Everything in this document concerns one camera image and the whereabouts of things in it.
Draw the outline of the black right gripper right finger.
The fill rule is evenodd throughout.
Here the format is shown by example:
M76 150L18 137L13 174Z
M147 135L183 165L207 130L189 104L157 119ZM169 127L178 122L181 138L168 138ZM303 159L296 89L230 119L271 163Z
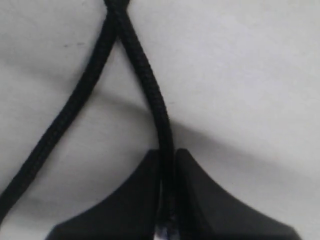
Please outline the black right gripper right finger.
M175 155L176 212L182 240L299 240L298 233L217 184L187 149Z

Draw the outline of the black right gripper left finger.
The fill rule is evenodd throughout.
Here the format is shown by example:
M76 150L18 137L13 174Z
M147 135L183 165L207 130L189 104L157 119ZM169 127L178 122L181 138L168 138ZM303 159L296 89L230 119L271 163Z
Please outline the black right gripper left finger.
M152 240L160 198L160 158L150 150L102 202L56 225L48 240Z

